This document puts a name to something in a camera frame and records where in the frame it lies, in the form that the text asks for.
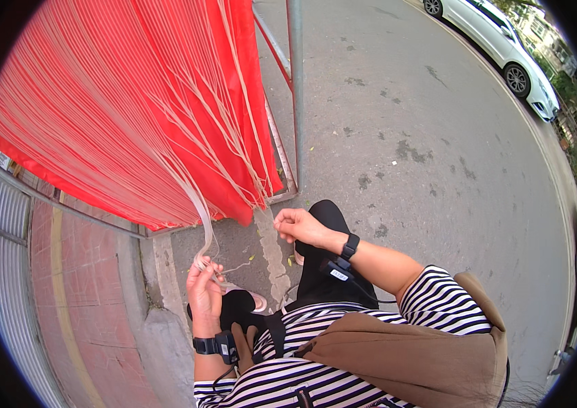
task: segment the corrugated metal wall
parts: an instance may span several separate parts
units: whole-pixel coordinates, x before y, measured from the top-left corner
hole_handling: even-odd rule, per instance
[[[27,240],[31,198],[0,179],[0,230]],[[28,249],[0,235],[0,335],[24,378],[48,407],[68,408],[39,340]]]

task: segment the pink shoe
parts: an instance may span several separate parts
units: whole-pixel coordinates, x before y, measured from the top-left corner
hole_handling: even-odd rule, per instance
[[[259,293],[251,292],[250,290],[243,289],[243,288],[238,287],[235,284],[229,283],[229,282],[220,283],[220,287],[222,289],[224,289],[223,295],[225,295],[225,294],[227,294],[233,290],[245,290],[246,292],[251,294],[252,299],[254,299],[254,306],[255,306],[255,309],[253,310],[253,312],[260,313],[260,312],[263,312],[264,310],[266,310],[266,308],[268,307],[268,301],[266,300],[266,298],[261,296]]]
[[[304,266],[304,257],[298,253],[297,249],[295,249],[295,244],[293,244],[293,255],[295,255],[295,263]]]

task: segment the road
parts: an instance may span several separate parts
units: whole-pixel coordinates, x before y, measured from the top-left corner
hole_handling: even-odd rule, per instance
[[[285,3],[255,7],[288,53]],[[506,322],[511,396],[542,393],[566,330],[573,243],[555,175],[522,106],[476,52],[410,4],[303,7],[306,143],[313,149],[304,194],[273,214],[331,199],[361,238],[452,274],[472,271]],[[291,146],[290,92],[258,37],[266,92]],[[292,248],[264,229],[269,216],[257,213],[247,228],[230,220],[214,227],[226,268],[251,263],[228,279],[266,296],[275,311],[300,269],[287,265]],[[178,270],[186,271],[200,234],[173,235]]]

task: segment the brown jacket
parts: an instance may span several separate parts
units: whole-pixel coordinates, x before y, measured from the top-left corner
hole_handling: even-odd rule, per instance
[[[493,328],[456,336],[411,324],[348,313],[296,353],[355,374],[392,396],[423,408],[495,407],[506,380],[506,328],[495,305],[470,273],[454,280],[472,296]],[[245,371],[252,366],[251,335],[234,332]]]

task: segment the black watch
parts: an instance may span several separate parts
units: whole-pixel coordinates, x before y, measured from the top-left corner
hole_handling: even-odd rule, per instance
[[[193,338],[193,348],[199,355],[221,355],[227,365],[239,360],[234,335],[229,330],[220,332],[211,339]]]
[[[349,238],[347,238],[347,242],[345,246],[342,247],[341,253],[341,257],[347,262],[349,262],[352,255],[356,253],[356,247],[359,245],[360,240],[359,236],[353,233],[350,233]]]

